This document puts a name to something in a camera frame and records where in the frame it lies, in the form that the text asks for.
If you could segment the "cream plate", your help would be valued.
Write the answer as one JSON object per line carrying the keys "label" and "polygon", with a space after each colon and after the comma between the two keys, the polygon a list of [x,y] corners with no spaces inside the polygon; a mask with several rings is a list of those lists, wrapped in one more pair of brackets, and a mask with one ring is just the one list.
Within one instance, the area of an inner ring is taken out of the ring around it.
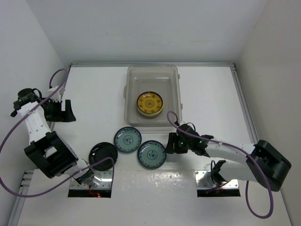
{"label": "cream plate", "polygon": [[156,113],[146,113],[146,112],[141,112],[139,111],[139,113],[145,117],[149,117],[149,118],[153,118],[153,117],[157,117],[161,114],[161,112],[156,112]]}

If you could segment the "yellow patterned plate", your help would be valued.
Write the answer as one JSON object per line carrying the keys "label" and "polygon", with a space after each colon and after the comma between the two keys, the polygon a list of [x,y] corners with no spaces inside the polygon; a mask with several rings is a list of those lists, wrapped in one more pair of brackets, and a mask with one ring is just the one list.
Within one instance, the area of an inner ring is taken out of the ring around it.
{"label": "yellow patterned plate", "polygon": [[153,91],[146,91],[138,96],[136,100],[136,107],[138,112],[162,112],[164,108],[164,101],[161,95],[159,95],[158,93]]}

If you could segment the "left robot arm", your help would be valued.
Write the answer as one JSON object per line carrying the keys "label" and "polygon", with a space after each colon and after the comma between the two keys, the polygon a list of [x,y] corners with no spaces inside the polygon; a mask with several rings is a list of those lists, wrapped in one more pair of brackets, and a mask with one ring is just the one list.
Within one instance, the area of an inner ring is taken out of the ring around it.
{"label": "left robot arm", "polygon": [[26,117],[25,124],[29,134],[29,145],[24,149],[27,157],[48,177],[63,174],[73,176],[82,185],[89,185],[94,172],[87,167],[85,160],[80,160],[72,148],[48,126],[49,122],[74,122],[71,101],[61,100],[61,95],[46,100],[36,89],[25,88],[18,92],[18,99],[13,103],[11,116]]}

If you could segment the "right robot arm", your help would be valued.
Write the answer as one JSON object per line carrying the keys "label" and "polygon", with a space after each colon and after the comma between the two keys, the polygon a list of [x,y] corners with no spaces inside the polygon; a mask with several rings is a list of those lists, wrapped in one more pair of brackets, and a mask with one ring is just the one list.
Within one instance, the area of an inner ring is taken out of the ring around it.
{"label": "right robot arm", "polygon": [[231,179],[253,181],[278,192],[290,171],[291,163],[269,142],[231,145],[212,135],[199,135],[189,124],[172,123],[176,131],[169,134],[166,151],[184,154],[191,150],[198,156],[219,158],[211,172],[216,184]]}

